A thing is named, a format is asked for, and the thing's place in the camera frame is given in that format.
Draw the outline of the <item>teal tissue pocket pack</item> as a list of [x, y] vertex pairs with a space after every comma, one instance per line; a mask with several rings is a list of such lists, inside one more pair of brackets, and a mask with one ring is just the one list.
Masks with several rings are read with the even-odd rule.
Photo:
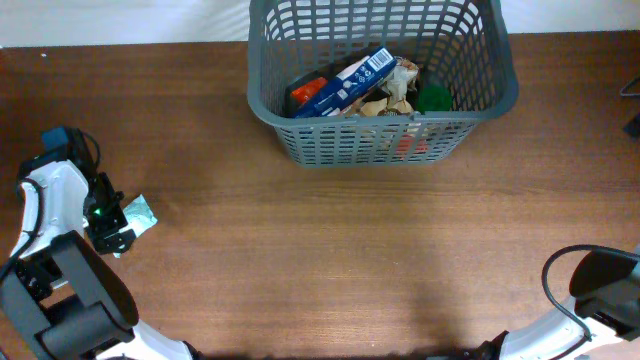
[[139, 238], [158, 222], [148, 202], [143, 195], [139, 195], [123, 210], [127, 224], [118, 231], [119, 235], [134, 234], [133, 239]]

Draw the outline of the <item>grey plastic mesh basket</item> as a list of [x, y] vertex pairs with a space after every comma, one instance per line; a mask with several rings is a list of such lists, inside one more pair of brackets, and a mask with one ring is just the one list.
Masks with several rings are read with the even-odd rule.
[[248, 104], [305, 167], [428, 164], [518, 96], [499, 0], [254, 1]]

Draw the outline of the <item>small green object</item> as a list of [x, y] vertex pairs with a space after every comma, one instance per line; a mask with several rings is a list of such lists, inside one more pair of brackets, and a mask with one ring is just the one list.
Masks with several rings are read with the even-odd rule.
[[453, 98], [446, 88], [427, 84], [418, 92], [415, 109], [420, 113], [449, 111], [452, 104]]

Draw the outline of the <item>spaghetti pasta package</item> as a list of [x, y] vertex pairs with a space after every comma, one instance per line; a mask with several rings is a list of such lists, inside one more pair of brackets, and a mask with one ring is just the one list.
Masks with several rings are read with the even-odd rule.
[[[315, 79], [306, 82], [304, 85], [297, 86], [294, 85], [294, 89], [289, 94], [289, 100], [292, 103], [292, 107], [298, 107], [301, 109], [305, 104], [309, 103], [311, 99], [320, 93], [320, 90], [327, 87], [328, 81], [324, 77], [316, 77]], [[413, 93], [408, 95], [409, 102], [413, 105], [416, 103], [415, 97]], [[342, 115], [341, 112], [346, 110], [348, 107], [339, 110], [338, 114]]]

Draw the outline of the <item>beige snack bag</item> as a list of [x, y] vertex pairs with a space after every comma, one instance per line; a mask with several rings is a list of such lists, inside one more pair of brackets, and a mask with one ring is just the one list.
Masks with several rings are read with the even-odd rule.
[[408, 115], [414, 112], [408, 95], [417, 94], [417, 80], [420, 68], [410, 60], [395, 57], [397, 63], [381, 85], [358, 98], [341, 112], [347, 117], [374, 117], [388, 115]]

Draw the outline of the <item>Kleenex tissue multipack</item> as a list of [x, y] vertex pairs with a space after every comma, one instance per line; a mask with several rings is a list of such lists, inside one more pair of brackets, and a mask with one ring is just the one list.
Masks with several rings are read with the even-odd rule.
[[293, 118], [331, 117], [342, 113], [380, 85], [396, 65], [396, 57], [385, 47], [377, 48], [338, 73], [303, 104]]

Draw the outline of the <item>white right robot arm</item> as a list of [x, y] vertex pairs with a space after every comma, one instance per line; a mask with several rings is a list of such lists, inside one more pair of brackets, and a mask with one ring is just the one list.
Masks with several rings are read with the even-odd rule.
[[[560, 302], [549, 286], [559, 258], [585, 256], [571, 272], [569, 296]], [[529, 325], [503, 331], [461, 354], [463, 359], [578, 359], [601, 346], [639, 337], [639, 250], [597, 244], [588, 236], [551, 254], [541, 269], [541, 285], [552, 309]]]

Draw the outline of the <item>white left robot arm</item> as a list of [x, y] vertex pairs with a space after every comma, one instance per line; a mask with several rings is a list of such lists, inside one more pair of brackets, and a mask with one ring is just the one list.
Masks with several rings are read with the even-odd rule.
[[20, 165], [22, 228], [1, 268], [1, 310], [40, 359], [201, 358], [139, 317], [125, 284], [104, 262], [136, 234], [123, 194], [99, 171], [97, 142], [78, 128], [42, 135], [45, 151]]

